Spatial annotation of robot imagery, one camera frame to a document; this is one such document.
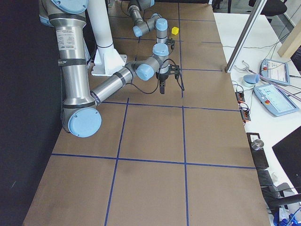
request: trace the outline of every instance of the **white table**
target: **white table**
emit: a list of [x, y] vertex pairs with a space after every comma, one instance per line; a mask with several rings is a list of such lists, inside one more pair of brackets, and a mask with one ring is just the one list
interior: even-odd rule
[[[221, 42], [224, 50], [226, 60], [228, 61], [234, 46], [245, 26], [245, 23], [249, 15], [245, 14], [222, 14], [215, 13], [214, 17], [220, 34]], [[270, 46], [278, 42], [278, 37], [273, 31], [272, 27], [268, 23], [265, 16], [260, 15], [257, 19], [251, 33], [244, 45], [244, 47], [265, 47]], [[287, 62], [288, 58], [281, 58], [277, 53], [278, 49], [281, 47], [281, 43], [278, 43], [273, 54], [272, 59], [281, 62]], [[239, 55], [236, 66], [243, 68], [242, 60], [250, 65], [250, 69], [255, 72], [259, 72], [260, 64], [264, 58], [271, 59], [271, 53], [269, 53], [272, 47], [266, 48], [243, 48]], [[294, 64], [290, 61], [289, 73], [290, 75], [300, 76]], [[241, 85], [242, 77], [246, 73], [241, 73], [233, 69], [231, 71], [231, 79], [237, 81]], [[301, 79], [291, 78], [291, 84], [297, 87], [301, 87]], [[292, 87], [284, 87], [286, 90], [297, 93], [299, 89]], [[251, 107], [251, 122], [247, 122], [245, 125], [246, 132], [259, 133], [261, 139], [264, 141], [264, 151], [269, 163], [268, 171], [272, 177], [274, 184], [277, 186], [281, 183], [287, 182], [290, 187], [293, 187], [292, 183], [288, 179], [287, 175], [283, 171], [281, 165], [279, 164], [275, 154], [272, 150], [272, 146], [285, 138], [292, 131], [301, 126], [301, 111], [287, 114], [280, 117], [273, 117], [265, 107], [260, 103], [258, 98], [253, 94], [252, 91], [245, 92], [245, 99], [247, 104]], [[299, 108], [301, 108], [301, 102], [294, 98], [291, 98]]]

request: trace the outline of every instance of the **blue cable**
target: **blue cable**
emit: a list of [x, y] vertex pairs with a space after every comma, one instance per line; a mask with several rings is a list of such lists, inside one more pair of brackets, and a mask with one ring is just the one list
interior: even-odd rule
[[285, 226], [289, 226], [291, 221], [293, 220], [293, 218], [296, 216], [296, 214], [301, 210], [301, 207], [299, 209], [297, 209], [297, 211], [292, 215], [292, 217], [289, 219], [289, 221], [287, 222], [287, 224]]

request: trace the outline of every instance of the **metal frame pole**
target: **metal frame pole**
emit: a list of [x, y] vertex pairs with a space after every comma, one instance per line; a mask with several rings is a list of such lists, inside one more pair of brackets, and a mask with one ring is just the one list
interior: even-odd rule
[[230, 57], [230, 60], [225, 68], [225, 71], [227, 73], [230, 73], [232, 68], [234, 67], [234, 64], [238, 58], [238, 55], [240, 54], [241, 52], [241, 49], [243, 48], [244, 46], [244, 43], [248, 37], [248, 35], [250, 34], [250, 31], [257, 19], [257, 17], [260, 15], [265, 3], [267, 2], [267, 0], [257, 0], [255, 5], [254, 5], [254, 9], [253, 11], [251, 12], [246, 24], [245, 24], [245, 27], [237, 41], [237, 44], [233, 50], [233, 53]]

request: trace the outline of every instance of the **floor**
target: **floor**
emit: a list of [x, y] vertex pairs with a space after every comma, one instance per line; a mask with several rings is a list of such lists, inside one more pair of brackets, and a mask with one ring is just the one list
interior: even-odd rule
[[[250, 14], [249, 11], [252, 11], [253, 7], [249, 6], [248, 2], [248, 0], [232, 0], [231, 13]], [[223, 0], [220, 4], [220, 9], [216, 9], [214, 12], [227, 13], [227, 10], [228, 0]], [[283, 43], [286, 35], [293, 29], [292, 24], [284, 15], [272, 16], [268, 18], [272, 19], [271, 26]]]
[[[151, 55], [156, 34], [136, 38], [116, 2], [114, 46], [128, 61]], [[103, 124], [89, 138], [61, 132], [24, 226], [269, 226], [211, 6], [156, 3], [176, 47], [185, 91], [126, 85], [98, 106]], [[89, 76], [90, 88], [105, 78]], [[134, 83], [156, 86], [155, 77]]]

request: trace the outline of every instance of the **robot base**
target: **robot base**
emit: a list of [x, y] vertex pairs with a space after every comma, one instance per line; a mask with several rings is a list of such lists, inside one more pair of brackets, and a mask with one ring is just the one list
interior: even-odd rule
[[103, 57], [100, 56], [99, 51], [97, 50], [95, 60], [94, 60], [95, 65], [91, 73], [94, 76], [110, 77], [115, 72], [123, 68], [126, 62], [127, 62], [127, 56], [120, 55], [116, 49], [114, 49], [112, 52], [105, 53]]

